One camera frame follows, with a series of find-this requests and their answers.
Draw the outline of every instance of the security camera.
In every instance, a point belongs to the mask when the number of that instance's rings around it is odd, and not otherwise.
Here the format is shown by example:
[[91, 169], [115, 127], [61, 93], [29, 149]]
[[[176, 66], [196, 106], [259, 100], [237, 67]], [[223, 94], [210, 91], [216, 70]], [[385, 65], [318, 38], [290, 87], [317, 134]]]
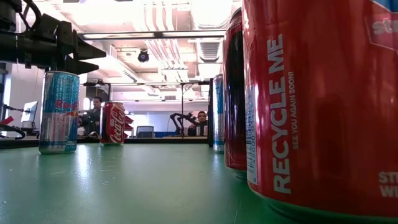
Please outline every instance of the security camera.
[[141, 53], [138, 55], [138, 61], [142, 63], [149, 61], [149, 55], [147, 49], [141, 50]]

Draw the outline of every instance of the man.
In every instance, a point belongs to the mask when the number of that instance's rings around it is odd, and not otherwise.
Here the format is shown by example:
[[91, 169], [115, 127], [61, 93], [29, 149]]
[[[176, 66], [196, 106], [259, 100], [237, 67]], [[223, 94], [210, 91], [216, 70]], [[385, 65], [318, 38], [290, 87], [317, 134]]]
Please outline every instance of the man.
[[85, 135], [88, 136], [93, 131], [100, 133], [100, 119], [101, 119], [101, 103], [102, 98], [99, 96], [94, 97], [94, 108], [87, 111], [87, 114], [82, 117], [80, 126], [85, 127]]
[[[202, 136], [205, 133], [205, 126], [207, 126], [207, 114], [204, 111], [199, 111], [198, 113], [199, 123], [193, 124], [188, 128], [189, 136]], [[197, 127], [200, 127], [200, 133], [197, 133]]]

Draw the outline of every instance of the green table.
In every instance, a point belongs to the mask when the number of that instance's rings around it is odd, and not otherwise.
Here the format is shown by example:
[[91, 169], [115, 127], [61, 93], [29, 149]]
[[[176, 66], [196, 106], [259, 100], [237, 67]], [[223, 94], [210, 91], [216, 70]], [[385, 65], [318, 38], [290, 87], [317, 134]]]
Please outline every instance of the green table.
[[291, 223], [202, 144], [0, 151], [0, 223]]

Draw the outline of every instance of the aluminum can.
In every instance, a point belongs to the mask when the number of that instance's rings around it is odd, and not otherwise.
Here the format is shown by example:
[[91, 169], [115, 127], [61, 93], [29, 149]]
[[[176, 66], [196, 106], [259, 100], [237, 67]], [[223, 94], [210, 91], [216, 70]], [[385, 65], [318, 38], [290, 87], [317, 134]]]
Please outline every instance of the aluminum can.
[[101, 109], [99, 141], [102, 144], [122, 144], [125, 133], [125, 114], [122, 103], [105, 102]]
[[232, 16], [223, 42], [225, 166], [246, 179], [242, 10]]
[[213, 150], [224, 153], [224, 99], [223, 99], [223, 75], [217, 75], [213, 79], [213, 125], [214, 143]]
[[53, 71], [45, 73], [40, 153], [76, 151], [79, 87], [78, 75]]
[[398, 222], [397, 12], [396, 0], [243, 1], [248, 183], [278, 211]]

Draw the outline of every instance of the computer monitor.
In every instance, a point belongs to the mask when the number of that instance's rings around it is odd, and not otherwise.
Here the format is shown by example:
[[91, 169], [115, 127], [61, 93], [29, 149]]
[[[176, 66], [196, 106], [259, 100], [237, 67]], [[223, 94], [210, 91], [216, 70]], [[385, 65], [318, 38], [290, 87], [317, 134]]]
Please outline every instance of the computer monitor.
[[34, 122], [36, 116], [36, 110], [37, 110], [37, 101], [25, 103], [24, 111], [30, 111], [30, 112], [29, 113], [22, 112], [21, 122], [27, 122], [27, 121]]

